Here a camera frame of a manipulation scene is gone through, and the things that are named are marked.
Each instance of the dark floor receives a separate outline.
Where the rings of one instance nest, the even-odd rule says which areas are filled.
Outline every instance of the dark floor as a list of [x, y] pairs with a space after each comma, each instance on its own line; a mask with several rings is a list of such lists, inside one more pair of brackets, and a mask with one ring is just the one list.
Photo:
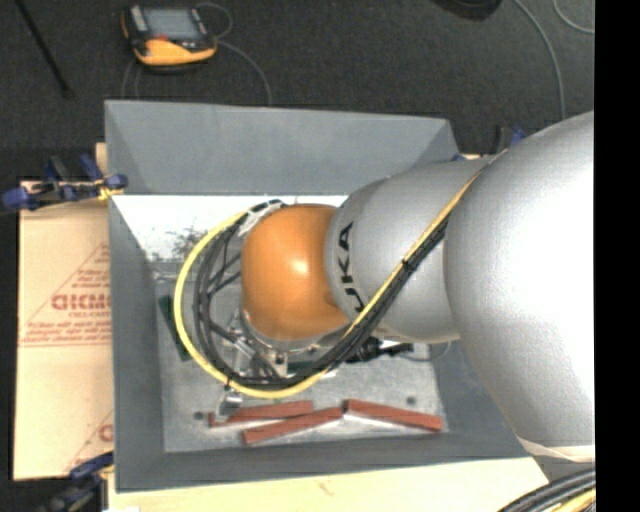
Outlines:
[[[61, 95], [17, 2], [0, 2], [0, 190], [18, 177], [39, 175], [53, 153], [73, 158], [93, 148], [104, 136], [105, 99], [266, 102], [260, 75], [228, 47], [189, 75], [150, 75], [137, 67], [127, 73], [132, 55], [118, 18], [130, 2], [23, 3], [75, 97]], [[553, 0], [503, 0], [481, 22], [429, 0], [218, 3], [233, 17], [224, 41], [259, 64], [275, 106], [442, 117], [451, 121], [463, 152], [491, 151], [500, 126], [533, 133], [594, 108], [595, 37], [563, 21]], [[555, 5], [575, 23], [593, 27], [595, 0]], [[202, 12], [212, 30], [224, 30], [221, 10], [203, 6]], [[0, 511], [30, 510], [64, 485], [10, 481], [15, 252], [15, 216], [1, 216]]]

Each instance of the blue clamp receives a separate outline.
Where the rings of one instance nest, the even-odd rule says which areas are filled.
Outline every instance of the blue clamp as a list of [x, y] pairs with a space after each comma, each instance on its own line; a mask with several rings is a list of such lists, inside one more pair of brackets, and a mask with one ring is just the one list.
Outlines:
[[16, 187], [2, 194], [2, 204], [7, 210], [36, 210], [43, 206], [80, 201], [101, 196], [105, 191], [124, 189], [129, 180], [123, 174], [104, 176], [96, 161], [88, 154], [79, 157], [88, 182], [77, 182], [62, 160], [54, 155], [45, 166], [45, 179], [31, 189]]
[[95, 489], [104, 482], [98, 472], [112, 464], [113, 452], [107, 452], [73, 468], [69, 473], [73, 484], [51, 498], [44, 510], [47, 512], [79, 511], [96, 495]]

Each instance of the black cable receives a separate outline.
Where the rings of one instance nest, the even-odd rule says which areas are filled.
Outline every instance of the black cable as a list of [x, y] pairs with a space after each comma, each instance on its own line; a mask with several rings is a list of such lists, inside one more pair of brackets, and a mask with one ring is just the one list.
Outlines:
[[499, 512], [542, 512], [547, 508], [575, 497], [596, 485], [595, 466], [549, 482], [513, 501]]
[[230, 238], [237, 232], [244, 223], [247, 215], [242, 216], [236, 223], [224, 232], [216, 236], [206, 250], [202, 264], [196, 278], [196, 285], [193, 295], [193, 311], [196, 324], [196, 338], [199, 346], [203, 349], [205, 357], [220, 372], [229, 379], [241, 386], [252, 387], [255, 389], [282, 390], [299, 384], [314, 374], [322, 371], [331, 371], [344, 361], [353, 357], [363, 343], [365, 343], [372, 332], [385, 315], [395, 297], [398, 295], [404, 284], [408, 281], [411, 274], [416, 270], [420, 262], [431, 252], [431, 250], [440, 242], [444, 236], [445, 228], [448, 223], [446, 217], [440, 225], [434, 230], [421, 246], [405, 260], [401, 271], [390, 282], [389, 286], [381, 294], [378, 302], [371, 310], [362, 318], [362, 320], [344, 336], [338, 344], [327, 351], [323, 356], [314, 361], [306, 368], [299, 370], [291, 376], [278, 375], [273, 367], [264, 359], [259, 357], [256, 351], [256, 357], [261, 364], [262, 370], [268, 377], [255, 377], [239, 375], [230, 367], [224, 358], [220, 356], [215, 348], [215, 342], [211, 333], [214, 332], [231, 343], [238, 343], [238, 338], [226, 331], [224, 328], [213, 322], [209, 314], [209, 303], [211, 295], [208, 293], [209, 283], [211, 282], [211, 271], [220, 251], [229, 243]]
[[73, 92], [73, 89], [71, 89], [67, 81], [64, 79], [64, 76], [62, 76], [62, 72], [60, 71], [58, 64], [53, 58], [53, 55], [51, 55], [51, 52], [49, 51], [49, 47], [47, 46], [47, 43], [45, 43], [42, 37], [42, 34], [40, 33], [40, 30], [38, 30], [38, 26], [36, 25], [35, 21], [33, 21], [33, 18], [31, 17], [31, 14], [29, 14], [27, 7], [24, 5], [24, 2], [22, 0], [14, 0], [14, 1], [18, 9], [20, 10], [20, 14], [22, 14], [22, 18], [24, 19], [25, 23], [29, 27], [31, 34], [36, 40], [36, 43], [38, 43], [38, 46], [40, 47], [40, 51], [42, 52], [42, 55], [47, 61], [47, 64], [49, 65], [49, 68], [51, 69], [53, 76], [58, 82], [62, 96], [67, 99], [74, 98], [75, 93]]

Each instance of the gray box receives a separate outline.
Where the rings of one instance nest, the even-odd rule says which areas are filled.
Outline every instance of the gray box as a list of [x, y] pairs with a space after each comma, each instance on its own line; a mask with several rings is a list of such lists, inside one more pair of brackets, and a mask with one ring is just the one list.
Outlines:
[[[176, 439], [185, 433], [167, 416], [167, 383], [175, 373], [166, 364], [157, 269], [123, 205], [149, 195], [166, 195], [167, 201], [175, 195], [211, 195], [212, 201], [216, 196], [348, 195], [414, 166], [451, 160], [457, 147], [447, 121], [108, 101], [106, 142], [110, 172], [130, 179], [126, 201], [110, 204], [118, 490], [525, 455], [458, 343], [429, 364], [438, 412], [446, 417], [440, 434], [219, 449], [167, 442], [169, 432]], [[426, 388], [425, 394], [433, 391]]]

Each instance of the handheld device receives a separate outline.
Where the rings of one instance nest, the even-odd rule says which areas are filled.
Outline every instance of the handheld device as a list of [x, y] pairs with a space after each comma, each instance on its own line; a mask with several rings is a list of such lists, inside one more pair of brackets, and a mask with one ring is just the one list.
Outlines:
[[217, 50], [195, 7], [141, 7], [121, 15], [122, 31], [143, 65], [160, 72], [188, 69], [209, 60]]

